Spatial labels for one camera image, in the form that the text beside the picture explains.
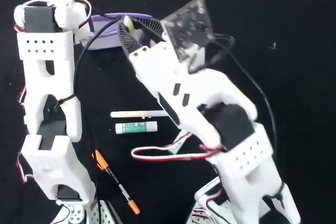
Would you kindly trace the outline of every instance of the wire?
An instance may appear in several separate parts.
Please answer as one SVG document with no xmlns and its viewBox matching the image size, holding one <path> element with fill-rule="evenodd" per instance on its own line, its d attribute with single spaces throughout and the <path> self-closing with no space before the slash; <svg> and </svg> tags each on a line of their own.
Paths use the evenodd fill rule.
<svg viewBox="0 0 336 224">
<path fill-rule="evenodd" d="M 97 9 L 96 7 L 92 7 L 92 12 L 108 19 L 114 19 L 114 17 L 104 14 L 101 10 Z"/>
<path fill-rule="evenodd" d="M 214 224 L 217 223 L 217 222 L 215 221 L 215 219 L 214 219 L 211 215 L 209 215 L 209 213 L 208 213 L 206 210 L 204 210 L 203 208 L 194 208 L 193 211 L 194 211 L 195 213 L 200 213 L 200 212 L 202 212 L 202 213 L 206 214 L 206 216 L 207 216 L 209 219 L 211 219 L 211 221 L 212 221 Z"/>
<path fill-rule="evenodd" d="M 91 18 L 91 14 L 92 14 L 92 6 L 91 3 L 87 0 L 71 0 L 70 3 L 72 2 L 78 2 L 78 3 L 82 3 L 85 4 L 88 8 L 89 8 L 89 12 L 87 14 L 86 19 L 79 25 L 78 29 L 82 28 L 87 22 L 89 22 L 90 18 Z"/>
<path fill-rule="evenodd" d="M 259 90 L 262 98 L 265 101 L 265 104 L 267 106 L 268 112 L 269 112 L 269 116 L 271 119 L 271 123 L 272 123 L 272 133 L 273 133 L 273 149 L 274 149 L 274 160 L 276 162 L 277 160 L 277 152 L 278 152 L 278 134 L 277 134 L 277 125 L 276 125 L 276 120 L 275 120 L 275 116 L 273 114 L 273 110 L 272 107 L 268 101 L 268 98 L 265 94 L 265 92 L 263 91 L 263 89 L 261 88 L 261 86 L 257 83 L 257 81 L 250 75 L 250 73 L 239 63 L 239 61 L 237 60 L 237 58 L 233 55 L 233 53 L 227 49 L 226 47 L 224 47 L 222 44 L 218 43 L 217 44 L 219 46 L 221 46 L 227 53 L 228 55 L 232 58 L 232 60 L 234 61 L 234 63 L 238 66 L 238 68 L 241 70 L 241 72 L 243 72 L 244 75 L 246 75 L 246 77 L 253 83 L 253 85 Z"/>
<path fill-rule="evenodd" d="M 70 215 L 70 209 L 67 206 L 65 206 L 65 205 L 63 205 L 63 207 L 65 207 L 68 210 L 67 216 L 63 220 L 60 220 L 60 221 L 57 221 L 57 222 L 53 222 L 52 224 L 59 224 L 59 223 L 65 221 L 69 217 L 69 215 Z"/>
<path fill-rule="evenodd" d="M 26 174 L 26 175 L 25 175 L 25 173 L 24 173 L 24 171 L 23 171 L 23 168 L 22 168 L 22 165 L 21 165 L 21 163 L 20 163 L 20 156 L 21 156 L 21 151 L 18 152 L 18 154 L 17 154 L 17 158 L 16 158 L 16 166 L 17 166 L 17 168 L 19 169 L 20 176 L 21 176 L 21 181 L 22 181 L 22 183 L 24 184 L 24 183 L 26 183 L 26 182 L 28 181 L 29 178 L 30 178 L 30 179 L 34 179 L 34 176 L 33 176 L 33 174 Z"/>
<path fill-rule="evenodd" d="M 181 137 L 181 139 L 177 140 L 173 144 L 166 145 L 164 147 L 157 147 L 157 146 L 146 146 L 146 147 L 137 147 L 131 151 L 131 155 L 134 159 L 143 160 L 143 161 L 189 161 L 195 159 L 206 159 L 211 157 L 224 149 L 224 146 L 220 146 L 215 149 L 209 149 L 204 145 L 200 145 L 200 149 L 207 151 L 205 153 L 189 153 L 189 154 L 178 154 L 178 155 L 163 155 L 163 156 L 143 156 L 137 155 L 139 152 L 148 151 L 148 150 L 158 150 L 158 151 L 168 151 L 170 148 L 174 147 L 178 142 L 183 140 L 189 133 L 185 134 Z"/>
<path fill-rule="evenodd" d="M 87 44 L 84 46 L 83 50 L 81 51 L 77 63 L 76 63 L 76 67 L 75 67 L 75 73 L 74 73 L 74 85 L 73 85 L 73 92 L 74 94 L 77 95 L 77 82 L 78 82 L 78 69 L 80 66 L 80 63 L 83 59 L 84 54 L 86 53 L 86 51 L 88 50 L 88 48 L 91 46 L 91 44 L 110 26 L 112 26 L 113 24 L 115 24 L 116 22 L 118 22 L 121 19 L 121 16 L 116 16 L 115 19 L 111 22 L 108 22 L 106 25 L 104 25 L 88 42 Z"/>
<path fill-rule="evenodd" d="M 217 193 L 215 193 L 214 195 L 210 196 L 209 199 L 206 200 L 206 207 L 213 212 L 217 217 L 221 218 L 222 220 L 224 220 L 226 223 L 231 224 L 230 222 L 227 221 L 227 219 L 225 219 L 223 216 L 221 216 L 219 213 L 217 213 L 211 206 L 209 206 L 209 202 L 216 199 L 219 195 L 221 195 L 222 193 L 222 189 L 220 189 Z"/>
<path fill-rule="evenodd" d="M 231 35 L 222 35 L 222 34 L 217 34 L 217 35 L 218 35 L 218 37 L 217 37 L 218 39 L 224 39 L 224 40 L 226 40 L 229 43 L 229 45 L 228 45 L 229 48 L 231 48 L 234 45 L 235 38 L 233 36 L 231 36 Z M 223 50 L 221 50 L 217 54 L 215 54 L 215 56 L 213 56 L 210 61 L 208 61 L 208 62 L 204 63 L 203 65 L 198 66 L 196 68 L 193 68 L 191 66 L 194 63 L 194 61 L 196 60 L 197 55 L 192 56 L 191 59 L 190 59 L 190 61 L 189 61 L 189 64 L 188 64 L 188 73 L 189 74 L 198 73 L 199 71 L 201 71 L 203 69 L 206 69 L 207 67 L 209 67 L 211 65 L 217 64 L 222 59 L 224 59 L 226 55 L 229 54 L 230 51 L 227 50 L 226 48 L 224 48 L 224 46 L 222 44 L 219 44 L 215 40 L 211 41 L 210 44 L 211 43 L 218 45 Z"/>
<path fill-rule="evenodd" d="M 54 6 L 54 4 L 50 1 L 47 0 L 29 0 L 23 4 L 21 4 L 24 7 L 30 6 L 31 4 L 36 4 L 36 3 L 45 3 L 45 4 L 50 4 L 51 6 Z M 18 33 L 24 33 L 25 30 L 22 27 L 19 27 L 17 24 L 14 24 L 14 30 L 16 30 Z"/>
</svg>

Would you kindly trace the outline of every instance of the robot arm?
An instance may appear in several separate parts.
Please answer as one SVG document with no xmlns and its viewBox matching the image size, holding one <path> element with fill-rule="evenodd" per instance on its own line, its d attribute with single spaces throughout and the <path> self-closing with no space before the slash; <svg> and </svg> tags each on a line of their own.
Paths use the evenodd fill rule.
<svg viewBox="0 0 336 224">
<path fill-rule="evenodd" d="M 138 46 L 128 54 L 136 77 L 179 129 L 196 135 L 208 151 L 224 146 L 225 151 L 207 157 L 218 172 L 234 216 L 228 222 L 224 208 L 219 206 L 218 215 L 209 211 L 218 223 L 258 224 L 266 214 L 260 210 L 266 205 L 263 197 L 270 196 L 287 223 L 298 224 L 300 216 L 273 162 L 266 131 L 255 122 L 254 104 L 225 74 L 212 69 L 190 72 L 195 60 L 188 55 L 199 57 L 198 64 L 204 63 L 203 41 L 213 38 L 204 15 L 203 0 L 195 0 L 165 19 L 166 41 L 151 48 Z M 128 23 L 125 26 L 131 34 L 133 27 Z M 196 194 L 197 201 L 209 210 L 206 198 L 205 194 Z"/>
<path fill-rule="evenodd" d="M 24 121 L 29 134 L 22 154 L 37 184 L 59 205 L 88 206 L 96 192 L 72 145 L 82 134 L 80 102 L 73 95 L 73 46 L 92 35 L 90 16 L 87 0 L 32 0 L 17 6 L 14 12 L 27 90 Z M 48 72 L 47 62 L 52 62 L 54 73 Z M 53 113 L 64 114 L 64 120 L 44 117 L 49 95 L 57 101 L 71 97 Z"/>
</svg>

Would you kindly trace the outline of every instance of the black mat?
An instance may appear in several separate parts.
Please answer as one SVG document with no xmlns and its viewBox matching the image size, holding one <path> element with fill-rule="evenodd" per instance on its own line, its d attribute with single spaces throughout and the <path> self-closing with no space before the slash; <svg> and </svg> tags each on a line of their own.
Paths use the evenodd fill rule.
<svg viewBox="0 0 336 224">
<path fill-rule="evenodd" d="M 0 0 L 0 188 L 1 223 L 48 223 L 58 207 L 33 181 L 21 184 L 15 166 L 25 128 L 17 104 L 24 84 L 12 29 L 13 9 L 27 0 Z M 163 18 L 190 0 L 90 0 L 109 12 L 139 12 Z M 278 167 L 301 213 L 302 223 L 332 223 L 331 189 L 335 123 L 336 9 L 334 0 L 206 0 L 214 30 L 236 38 L 234 53 L 270 98 L 278 125 Z M 259 121 L 270 130 L 259 93 L 230 62 L 216 69 L 257 104 Z M 135 216 L 109 177 L 99 176 L 100 193 L 125 224 L 184 223 L 193 195 L 214 177 L 202 162 L 134 161 L 130 149 L 164 145 L 177 133 L 168 119 L 158 119 L 157 133 L 115 136 L 110 111 L 158 109 L 132 75 L 121 49 L 102 50 L 83 59 L 79 98 L 97 146 L 137 201 Z M 89 156 L 87 125 L 75 148 L 79 159 L 95 169 Z"/>
</svg>

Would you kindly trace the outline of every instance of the black cable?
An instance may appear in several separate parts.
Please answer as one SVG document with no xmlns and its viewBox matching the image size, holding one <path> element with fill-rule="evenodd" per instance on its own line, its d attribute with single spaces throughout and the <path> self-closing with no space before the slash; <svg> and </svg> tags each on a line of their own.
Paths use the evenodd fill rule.
<svg viewBox="0 0 336 224">
<path fill-rule="evenodd" d="M 215 34 L 215 35 L 221 36 L 220 37 L 221 39 L 224 39 L 224 40 L 226 40 L 228 42 L 228 48 L 229 48 L 229 50 L 231 49 L 231 47 L 235 43 L 235 38 L 232 37 L 231 35 L 222 35 L 222 34 Z M 206 69 L 207 67 L 210 67 L 211 65 L 214 65 L 214 64 L 220 62 L 227 55 L 228 55 L 227 50 L 220 50 L 217 54 L 215 54 L 215 56 L 213 56 L 211 58 L 210 61 L 208 61 L 208 62 L 204 63 L 203 65 L 198 66 L 196 68 L 192 68 L 191 66 L 192 66 L 192 64 L 194 63 L 194 61 L 195 61 L 195 59 L 197 57 L 197 55 L 195 55 L 194 57 L 191 58 L 191 60 L 190 60 L 190 62 L 188 64 L 188 73 L 189 74 L 195 74 L 195 73 L 197 73 L 197 72 L 199 72 L 199 71 L 201 71 L 203 69 Z"/>
<path fill-rule="evenodd" d="M 104 25 L 88 42 L 87 44 L 83 47 L 82 52 L 79 55 L 79 58 L 76 62 L 76 67 L 75 67 L 75 73 L 74 73 L 74 85 L 73 85 L 73 92 L 74 94 L 77 95 L 77 82 L 78 82 L 78 69 L 80 66 L 80 63 L 82 61 L 82 58 L 84 56 L 84 54 L 86 53 L 86 51 L 88 50 L 88 48 L 92 45 L 92 43 L 110 26 L 112 26 L 113 24 L 115 24 L 116 22 L 118 22 L 121 19 L 121 16 L 116 16 L 114 20 L 112 20 L 111 22 L 108 22 L 106 25 Z"/>
<path fill-rule="evenodd" d="M 226 223 L 231 224 L 230 222 L 228 222 L 227 219 L 225 219 L 223 216 L 221 216 L 219 213 L 217 213 L 211 206 L 209 206 L 209 202 L 208 202 L 208 201 L 205 203 L 205 206 L 206 206 L 211 212 L 213 212 L 217 217 L 221 218 L 221 219 L 224 220 Z"/>
<path fill-rule="evenodd" d="M 276 125 L 276 121 L 275 121 L 275 117 L 273 114 L 273 110 L 271 108 L 271 105 L 268 101 L 268 98 L 265 94 L 265 92 L 263 91 L 263 89 L 261 88 L 261 86 L 257 83 L 257 81 L 250 75 L 250 73 L 239 63 L 239 61 L 237 60 L 237 58 L 233 55 L 233 53 L 227 49 L 225 46 L 223 46 L 221 43 L 217 42 L 216 43 L 222 47 L 223 50 L 225 50 L 227 52 L 227 54 L 231 57 L 231 59 L 234 61 L 234 63 L 238 66 L 238 68 L 243 72 L 244 75 L 246 75 L 246 77 L 253 83 L 253 85 L 259 90 L 260 94 L 262 95 L 262 98 L 264 99 L 268 112 L 269 112 L 269 116 L 271 119 L 271 123 L 272 123 L 272 133 L 273 133 L 273 149 L 274 149 L 274 161 L 276 162 L 277 160 L 277 152 L 278 152 L 278 134 L 277 134 L 277 125 Z"/>
<path fill-rule="evenodd" d="M 68 215 L 63 220 L 60 220 L 60 221 L 57 221 L 57 222 L 53 222 L 52 224 L 59 224 L 59 223 L 65 221 L 69 217 L 69 215 L 70 215 L 70 209 L 67 206 L 65 206 L 65 205 L 63 205 L 62 207 L 65 207 L 66 209 L 68 209 Z"/>
</svg>

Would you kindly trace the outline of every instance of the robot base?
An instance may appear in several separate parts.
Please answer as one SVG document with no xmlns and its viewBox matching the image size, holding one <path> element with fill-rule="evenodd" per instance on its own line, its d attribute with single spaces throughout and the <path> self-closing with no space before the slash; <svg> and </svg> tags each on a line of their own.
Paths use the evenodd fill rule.
<svg viewBox="0 0 336 224">
<path fill-rule="evenodd" d="M 70 213 L 66 207 L 62 207 L 60 211 L 58 212 L 57 216 L 55 217 L 55 219 L 51 222 L 51 224 L 53 223 L 57 223 L 57 224 L 83 224 L 83 223 L 98 224 L 99 223 L 98 203 L 95 204 L 92 211 L 88 211 L 84 209 L 83 205 L 65 205 L 65 206 L 69 208 Z M 100 201 L 100 206 L 101 206 L 100 208 L 101 223 L 116 224 L 104 200 Z"/>
</svg>

